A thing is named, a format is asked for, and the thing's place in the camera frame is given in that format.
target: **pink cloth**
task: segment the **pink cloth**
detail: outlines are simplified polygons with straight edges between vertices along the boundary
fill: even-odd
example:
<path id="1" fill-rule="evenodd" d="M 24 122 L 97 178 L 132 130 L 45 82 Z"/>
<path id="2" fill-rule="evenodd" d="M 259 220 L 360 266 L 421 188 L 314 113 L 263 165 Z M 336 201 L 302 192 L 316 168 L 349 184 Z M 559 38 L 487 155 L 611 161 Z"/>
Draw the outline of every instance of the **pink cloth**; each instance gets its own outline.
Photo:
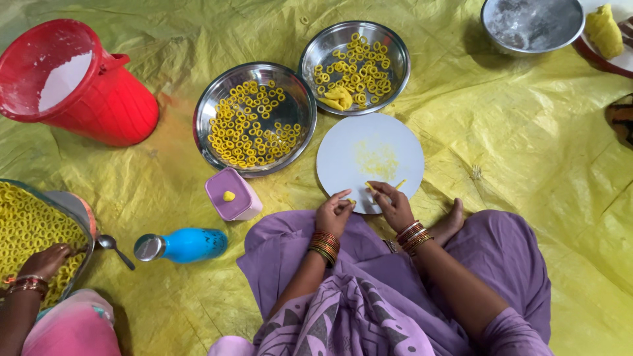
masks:
<path id="1" fill-rule="evenodd" d="M 35 323 L 22 356 L 120 356 L 112 306 L 81 289 Z"/>

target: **white flour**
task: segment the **white flour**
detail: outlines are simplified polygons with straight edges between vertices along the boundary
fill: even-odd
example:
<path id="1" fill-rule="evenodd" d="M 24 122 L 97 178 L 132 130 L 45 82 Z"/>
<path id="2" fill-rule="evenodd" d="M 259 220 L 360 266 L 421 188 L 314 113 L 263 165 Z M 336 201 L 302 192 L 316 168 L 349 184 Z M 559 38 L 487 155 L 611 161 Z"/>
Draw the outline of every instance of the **white flour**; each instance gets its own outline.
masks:
<path id="1" fill-rule="evenodd" d="M 73 92 L 88 71 L 91 60 L 92 51 L 89 51 L 51 70 L 42 89 L 39 111 L 52 108 Z"/>

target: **woman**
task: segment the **woman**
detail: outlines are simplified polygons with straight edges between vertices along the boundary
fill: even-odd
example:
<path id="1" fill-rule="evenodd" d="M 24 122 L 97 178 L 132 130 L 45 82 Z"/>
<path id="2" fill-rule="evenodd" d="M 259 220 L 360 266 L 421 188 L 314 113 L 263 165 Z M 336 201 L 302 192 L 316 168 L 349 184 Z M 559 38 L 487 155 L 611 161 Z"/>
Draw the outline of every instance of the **woman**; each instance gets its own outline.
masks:
<path id="1" fill-rule="evenodd" d="M 226 336 L 209 355 L 551 355 L 550 283 L 521 217 L 464 222 L 455 199 L 424 229 L 403 193 L 370 184 L 404 251 L 352 215 L 350 189 L 316 213 L 262 219 L 237 263 L 265 321 L 252 344 Z"/>
<path id="2" fill-rule="evenodd" d="M 0 355 L 121 355 L 112 307 L 95 291 L 80 289 L 38 313 L 47 281 L 71 252 L 56 243 L 24 263 L 0 310 Z"/>

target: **hand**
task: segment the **hand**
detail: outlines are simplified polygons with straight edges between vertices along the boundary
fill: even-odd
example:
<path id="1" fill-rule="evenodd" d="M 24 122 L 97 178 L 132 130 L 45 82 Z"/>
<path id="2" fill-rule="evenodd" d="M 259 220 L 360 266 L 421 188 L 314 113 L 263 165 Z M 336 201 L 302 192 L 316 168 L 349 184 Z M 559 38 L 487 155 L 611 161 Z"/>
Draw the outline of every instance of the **hand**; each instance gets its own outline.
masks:
<path id="1" fill-rule="evenodd" d="M 352 189 L 346 189 L 336 193 L 319 207 L 316 211 L 315 228 L 317 230 L 329 232 L 336 238 L 343 235 L 345 224 L 348 223 L 356 204 L 352 204 L 349 200 L 341 200 L 341 198 L 351 192 Z"/>
<path id="2" fill-rule="evenodd" d="M 24 263 L 18 277 L 35 274 L 48 281 L 57 273 L 71 252 L 72 249 L 66 243 L 56 243 L 42 252 L 36 252 Z"/>
<path id="3" fill-rule="evenodd" d="M 372 196 L 382 209 L 382 215 L 392 229 L 400 232 L 400 230 L 415 221 L 409 205 L 409 199 L 404 193 L 397 191 L 396 188 L 384 182 L 369 181 L 368 183 L 376 189 L 376 192 L 372 191 Z M 389 204 L 385 195 L 390 197 L 391 204 Z"/>

